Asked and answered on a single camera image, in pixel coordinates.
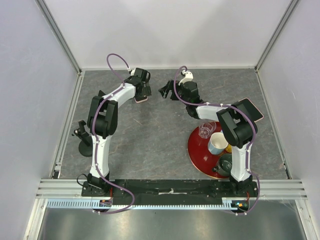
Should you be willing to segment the black folding phone stand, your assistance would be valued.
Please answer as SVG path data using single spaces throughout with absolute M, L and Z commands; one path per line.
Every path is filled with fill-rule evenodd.
M 99 96 L 99 97 L 103 97 L 104 95 L 105 95 L 105 93 L 104 93 L 102 90 L 99 90 L 98 96 Z

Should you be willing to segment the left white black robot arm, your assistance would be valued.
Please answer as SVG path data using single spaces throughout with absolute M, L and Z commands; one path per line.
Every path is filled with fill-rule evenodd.
M 134 68 L 129 73 L 130 76 L 118 88 L 95 96 L 90 105 L 87 125 L 92 138 L 92 165 L 87 184 L 99 197 L 106 196 L 111 188 L 108 157 L 111 139 L 118 127 L 119 108 L 128 100 L 143 102 L 152 95 L 150 72 Z

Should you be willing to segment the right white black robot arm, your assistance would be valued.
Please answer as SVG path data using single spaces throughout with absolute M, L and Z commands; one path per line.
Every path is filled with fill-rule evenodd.
M 177 83 L 169 80 L 158 90 L 163 98 L 181 101 L 188 114 L 199 120 L 212 120 L 221 126 L 223 136 L 232 149 L 229 191 L 235 197 L 242 196 L 251 182 L 250 152 L 258 132 L 256 122 L 263 118 L 262 113 L 248 99 L 233 104 L 213 104 L 205 102 L 199 95 L 198 85 L 193 81 Z

